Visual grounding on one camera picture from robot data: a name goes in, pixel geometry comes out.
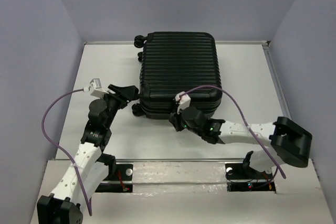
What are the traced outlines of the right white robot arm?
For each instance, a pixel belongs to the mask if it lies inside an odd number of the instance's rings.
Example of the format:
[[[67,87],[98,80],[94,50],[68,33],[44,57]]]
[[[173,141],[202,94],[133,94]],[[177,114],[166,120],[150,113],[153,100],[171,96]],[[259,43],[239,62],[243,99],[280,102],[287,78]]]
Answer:
[[[209,144],[259,145],[259,151],[247,152],[243,160],[241,171],[248,178],[282,164],[306,168],[309,163],[312,134],[284,116],[275,122],[245,125],[207,118],[191,106],[172,113],[169,122],[176,131],[188,130]]]

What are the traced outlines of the black hard-shell suitcase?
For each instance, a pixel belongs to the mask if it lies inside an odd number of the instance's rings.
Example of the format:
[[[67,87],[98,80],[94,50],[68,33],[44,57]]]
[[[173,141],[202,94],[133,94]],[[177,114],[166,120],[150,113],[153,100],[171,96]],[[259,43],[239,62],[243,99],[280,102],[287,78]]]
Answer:
[[[139,101],[134,116],[167,120],[175,96],[191,91],[191,105],[207,117],[221,104],[219,62],[214,37],[206,32],[156,31],[137,35],[134,46],[140,69]]]

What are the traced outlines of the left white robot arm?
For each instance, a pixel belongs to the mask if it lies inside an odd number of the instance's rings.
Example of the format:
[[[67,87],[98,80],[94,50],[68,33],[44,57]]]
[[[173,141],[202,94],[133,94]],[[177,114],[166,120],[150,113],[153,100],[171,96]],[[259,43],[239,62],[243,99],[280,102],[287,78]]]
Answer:
[[[119,167],[113,155],[104,153],[117,112],[138,98],[136,86],[101,87],[99,79],[81,89],[95,97],[89,104],[88,121],[75,155],[71,155],[48,135],[45,138],[68,156],[70,165],[60,182],[48,196],[37,202],[39,223],[82,223],[82,208],[92,212],[91,198],[96,191],[112,190],[129,193],[132,188],[123,178],[132,176],[130,167]]]

